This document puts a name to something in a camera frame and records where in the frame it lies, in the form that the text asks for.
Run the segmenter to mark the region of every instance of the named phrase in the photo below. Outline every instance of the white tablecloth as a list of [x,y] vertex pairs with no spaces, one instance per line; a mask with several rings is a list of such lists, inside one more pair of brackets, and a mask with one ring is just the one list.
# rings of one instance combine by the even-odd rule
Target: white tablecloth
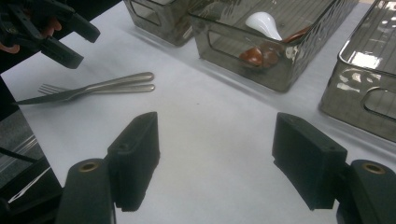
[[332,119],[318,103],[336,56],[369,5],[359,4],[287,93],[277,93],[200,60],[195,40],[175,48],[134,26],[123,3],[92,21],[96,43],[62,41],[85,57],[62,67],[41,53],[2,77],[16,100],[39,96],[42,83],[78,88],[150,71],[156,90],[91,94],[67,103],[24,105],[49,163],[64,184],[68,169],[106,149],[136,116],[159,114],[161,159],[135,213],[118,223],[336,223],[335,211],[310,211],[273,164],[276,113],[306,119],[348,150],[347,162],[379,161],[396,170],[396,145]]

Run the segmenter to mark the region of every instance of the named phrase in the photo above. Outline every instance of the utensil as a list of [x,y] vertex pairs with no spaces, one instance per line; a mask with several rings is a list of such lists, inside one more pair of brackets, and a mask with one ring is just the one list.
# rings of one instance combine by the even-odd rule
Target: utensil
[[[138,86],[120,86],[111,89],[105,89],[100,91],[93,91],[92,93],[128,93],[128,92],[145,92],[145,91],[154,91],[155,86],[153,84],[147,85],[138,85]],[[50,84],[43,84],[38,89],[38,92],[41,92],[45,95],[59,93],[61,91],[71,91],[70,89],[64,87],[58,87]]]
[[[110,88],[124,86],[129,84],[135,84],[140,82],[148,82],[154,79],[154,75],[150,72],[146,73],[139,73],[130,75],[128,77],[120,77],[116,79],[112,79],[105,82],[99,82],[96,84],[91,84],[86,87],[82,87],[79,89],[71,90],[71,91],[62,91],[59,93],[54,93],[51,95],[40,96],[32,99],[27,99],[23,101],[18,101],[14,103],[15,105],[35,105],[35,104],[44,104],[50,102],[57,102],[57,101],[67,101],[71,100],[75,97],[80,95],[93,92],[93,91],[100,91],[100,90],[108,90]],[[146,91],[153,91],[153,88],[148,88]]]
[[256,12],[251,14],[247,18],[245,24],[270,38],[282,40],[282,37],[276,29],[274,18],[267,12]]

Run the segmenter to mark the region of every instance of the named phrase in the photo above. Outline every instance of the translucent container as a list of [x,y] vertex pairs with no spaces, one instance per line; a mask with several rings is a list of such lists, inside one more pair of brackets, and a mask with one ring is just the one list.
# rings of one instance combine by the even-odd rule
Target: translucent container
[[[357,3],[358,0],[204,0],[189,13],[202,59],[274,91],[285,92]],[[245,24],[250,15],[260,11],[272,15],[282,40],[267,37]],[[288,40],[300,33],[300,38]],[[253,53],[259,55],[258,60],[251,60]]]
[[338,55],[320,109],[396,142],[396,1],[376,0]]
[[[43,152],[20,110],[0,120],[0,147],[32,159]],[[32,163],[0,153],[0,189]]]
[[198,0],[123,0],[134,24],[175,45],[192,37],[188,9]]

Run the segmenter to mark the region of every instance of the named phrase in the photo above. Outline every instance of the circular hole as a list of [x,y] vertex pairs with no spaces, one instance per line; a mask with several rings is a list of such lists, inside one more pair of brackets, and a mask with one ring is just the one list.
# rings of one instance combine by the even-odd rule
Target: circular hole
[[90,171],[96,169],[98,166],[99,166],[98,163],[90,161],[90,162],[87,162],[87,163],[81,165],[79,167],[79,170],[81,172],[90,172]]
[[385,173],[384,168],[382,168],[381,166],[378,166],[376,164],[372,164],[372,163],[364,163],[363,168],[366,171],[371,172],[376,175],[382,175]]

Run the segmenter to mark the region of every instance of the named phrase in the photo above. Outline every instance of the plastic container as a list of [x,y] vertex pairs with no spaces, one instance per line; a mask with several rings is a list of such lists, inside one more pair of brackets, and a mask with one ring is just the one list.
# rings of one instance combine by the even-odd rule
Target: plastic container
[[188,9],[197,0],[123,0],[134,24],[175,45],[192,37]]
[[320,109],[396,142],[396,1],[375,1],[338,55]]
[[[0,120],[0,147],[36,160],[43,157],[41,147],[20,110]],[[0,153],[0,191],[31,164]]]
[[[358,0],[204,0],[189,10],[200,57],[274,91],[287,91]],[[283,40],[245,25],[255,12],[272,15]],[[289,36],[303,36],[285,42]],[[263,57],[243,57],[255,49]]]

